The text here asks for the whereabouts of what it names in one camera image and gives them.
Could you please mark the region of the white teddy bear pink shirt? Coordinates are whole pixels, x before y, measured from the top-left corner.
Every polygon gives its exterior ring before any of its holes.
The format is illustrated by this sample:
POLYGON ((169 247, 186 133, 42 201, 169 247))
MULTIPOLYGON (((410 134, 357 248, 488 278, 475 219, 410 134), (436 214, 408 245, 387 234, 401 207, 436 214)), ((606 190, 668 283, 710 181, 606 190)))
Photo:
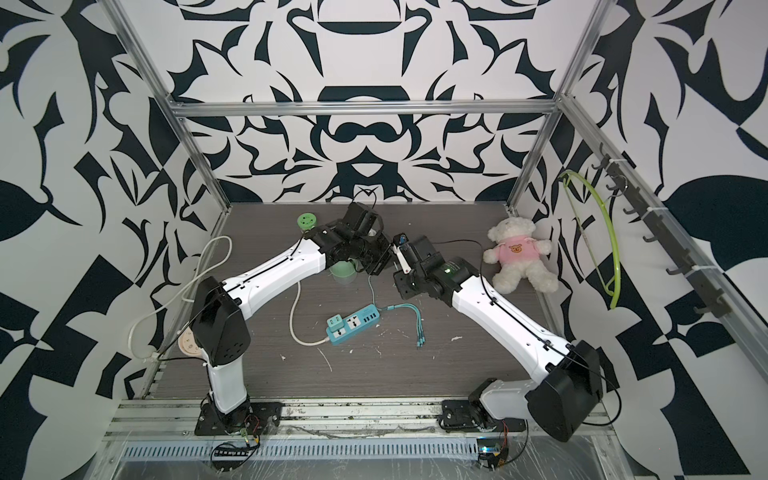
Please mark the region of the white teddy bear pink shirt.
POLYGON ((543 263, 542 258, 552 251, 550 240, 533 237, 536 227, 532 220, 510 216, 489 229, 487 237, 494 246, 483 252, 483 262, 498 264, 500 270, 491 283, 500 294, 514 292, 522 279, 541 293, 554 293, 559 286, 557 276, 543 263))

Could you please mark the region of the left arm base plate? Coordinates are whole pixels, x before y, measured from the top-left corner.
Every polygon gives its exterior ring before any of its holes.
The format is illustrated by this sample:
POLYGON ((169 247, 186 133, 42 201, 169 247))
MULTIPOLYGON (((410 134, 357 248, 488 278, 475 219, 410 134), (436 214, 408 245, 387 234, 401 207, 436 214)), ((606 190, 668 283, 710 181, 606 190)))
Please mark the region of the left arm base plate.
POLYGON ((279 427, 282 419, 281 402, 243 403, 228 414, 219 412, 213 401, 201 402, 200 414, 194 429, 195 436, 223 436, 239 434, 245 430, 249 436, 269 433, 279 427))

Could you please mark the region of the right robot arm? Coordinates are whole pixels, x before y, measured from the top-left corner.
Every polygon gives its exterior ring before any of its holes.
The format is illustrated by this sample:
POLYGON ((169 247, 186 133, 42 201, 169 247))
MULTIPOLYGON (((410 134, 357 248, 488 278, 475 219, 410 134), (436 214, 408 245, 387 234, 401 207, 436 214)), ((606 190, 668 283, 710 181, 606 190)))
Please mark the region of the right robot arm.
POLYGON ((392 247, 401 297, 426 294, 481 326, 527 372, 522 381, 488 379, 469 396, 471 422, 506 419, 535 423, 567 442, 602 400, 605 379, 597 351, 550 332, 497 292, 461 257, 446 260, 424 236, 397 235, 392 247))

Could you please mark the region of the teal power strip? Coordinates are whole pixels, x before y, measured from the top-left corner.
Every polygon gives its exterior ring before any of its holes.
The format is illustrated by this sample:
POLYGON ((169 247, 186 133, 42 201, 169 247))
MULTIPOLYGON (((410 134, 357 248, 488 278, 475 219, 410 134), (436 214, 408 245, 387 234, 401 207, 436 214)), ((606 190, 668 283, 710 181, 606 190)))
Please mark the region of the teal power strip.
POLYGON ((380 321, 380 311, 375 305, 369 304, 342 318, 344 320, 344 327, 337 331, 330 332, 327 325, 326 333, 332 345, 346 342, 357 334, 376 326, 380 321))

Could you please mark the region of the pink round clock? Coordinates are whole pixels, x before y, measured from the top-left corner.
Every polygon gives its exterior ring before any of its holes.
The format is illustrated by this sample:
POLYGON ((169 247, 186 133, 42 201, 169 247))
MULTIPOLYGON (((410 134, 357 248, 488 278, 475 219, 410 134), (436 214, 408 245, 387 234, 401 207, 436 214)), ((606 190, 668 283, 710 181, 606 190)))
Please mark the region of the pink round clock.
POLYGON ((189 327, 185 328, 177 340, 180 352, 187 357, 201 358, 201 348, 198 346, 194 334, 189 327))

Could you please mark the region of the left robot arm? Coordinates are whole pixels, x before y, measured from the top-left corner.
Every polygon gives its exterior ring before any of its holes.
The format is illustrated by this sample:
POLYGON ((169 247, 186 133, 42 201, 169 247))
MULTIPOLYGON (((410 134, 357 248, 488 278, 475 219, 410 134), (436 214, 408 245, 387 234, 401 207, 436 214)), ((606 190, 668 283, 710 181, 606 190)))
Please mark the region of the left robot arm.
POLYGON ((265 263, 223 281, 212 276, 202 280, 189 328, 206 363, 215 412, 223 418, 247 414, 250 399, 242 357, 251 338, 246 321, 261 307, 342 261, 377 275, 390 254, 390 239, 384 233, 381 216, 353 202, 342 218, 301 233, 292 246, 265 263))

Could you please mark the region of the green toy bow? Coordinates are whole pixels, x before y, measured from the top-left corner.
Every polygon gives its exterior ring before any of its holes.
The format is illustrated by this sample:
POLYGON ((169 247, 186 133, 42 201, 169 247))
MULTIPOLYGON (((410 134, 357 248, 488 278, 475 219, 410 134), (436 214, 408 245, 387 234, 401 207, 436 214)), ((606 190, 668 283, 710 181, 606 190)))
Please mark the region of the green toy bow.
POLYGON ((559 177, 571 208, 579 239, 592 261, 598 285, 608 298, 608 309, 619 306, 623 279, 618 237, 608 202, 582 174, 565 170, 559 177))

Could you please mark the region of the small green lid jar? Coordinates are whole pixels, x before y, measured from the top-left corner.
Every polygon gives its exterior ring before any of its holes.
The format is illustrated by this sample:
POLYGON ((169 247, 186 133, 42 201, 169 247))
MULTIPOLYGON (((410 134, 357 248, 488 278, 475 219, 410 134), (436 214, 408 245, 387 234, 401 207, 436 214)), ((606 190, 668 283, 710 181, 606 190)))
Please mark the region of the small green lid jar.
POLYGON ((308 232, 318 225, 317 216, 313 213, 302 213, 297 218, 297 225, 302 232, 308 232))

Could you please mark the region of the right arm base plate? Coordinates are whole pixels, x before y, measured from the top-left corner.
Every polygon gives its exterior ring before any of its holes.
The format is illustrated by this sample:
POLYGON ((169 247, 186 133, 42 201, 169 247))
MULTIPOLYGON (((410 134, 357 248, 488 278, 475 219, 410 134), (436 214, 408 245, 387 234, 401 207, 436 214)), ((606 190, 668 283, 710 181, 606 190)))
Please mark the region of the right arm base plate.
POLYGON ((440 406, 441 413, 437 417, 438 425, 447 432, 501 433, 504 429, 509 432, 526 430, 524 420, 515 418, 494 419, 479 402, 443 400, 440 406))

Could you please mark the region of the teal usb power adapter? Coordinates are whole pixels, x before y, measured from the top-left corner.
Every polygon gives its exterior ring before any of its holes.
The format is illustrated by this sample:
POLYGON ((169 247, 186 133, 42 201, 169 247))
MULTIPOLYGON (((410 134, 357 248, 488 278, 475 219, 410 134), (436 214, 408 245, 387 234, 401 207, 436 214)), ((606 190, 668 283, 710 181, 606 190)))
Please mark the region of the teal usb power adapter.
POLYGON ((327 325, 328 330, 334 332, 344 327, 344 320, 341 315, 336 314, 327 320, 327 325))

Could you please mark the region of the green cordless meat grinder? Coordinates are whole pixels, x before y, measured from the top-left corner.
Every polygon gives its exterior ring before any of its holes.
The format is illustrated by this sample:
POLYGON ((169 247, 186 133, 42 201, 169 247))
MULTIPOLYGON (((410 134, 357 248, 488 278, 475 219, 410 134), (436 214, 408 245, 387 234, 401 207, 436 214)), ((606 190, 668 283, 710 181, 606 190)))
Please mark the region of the green cordless meat grinder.
POLYGON ((349 285, 357 277, 357 265, 354 261, 339 261, 333 264, 330 269, 333 279, 340 285, 349 285))

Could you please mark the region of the black wall hook rack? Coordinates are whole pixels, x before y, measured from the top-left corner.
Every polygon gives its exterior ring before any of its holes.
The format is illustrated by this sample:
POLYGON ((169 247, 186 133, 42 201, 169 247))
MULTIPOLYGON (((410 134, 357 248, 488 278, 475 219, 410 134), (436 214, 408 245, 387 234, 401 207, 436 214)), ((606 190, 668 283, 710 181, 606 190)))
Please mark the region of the black wall hook rack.
POLYGON ((593 168, 604 171, 613 180, 609 190, 614 196, 624 197, 629 204, 624 213, 645 225, 649 234, 643 240, 659 244, 673 262, 666 273, 683 277, 699 297, 700 305, 694 309, 696 314, 711 314, 720 319, 734 313, 735 309, 728 300, 723 283, 716 278, 719 275, 718 267, 704 258, 692 237, 653 193, 630 161, 614 156, 603 143, 599 145, 599 157, 599 163, 593 168))

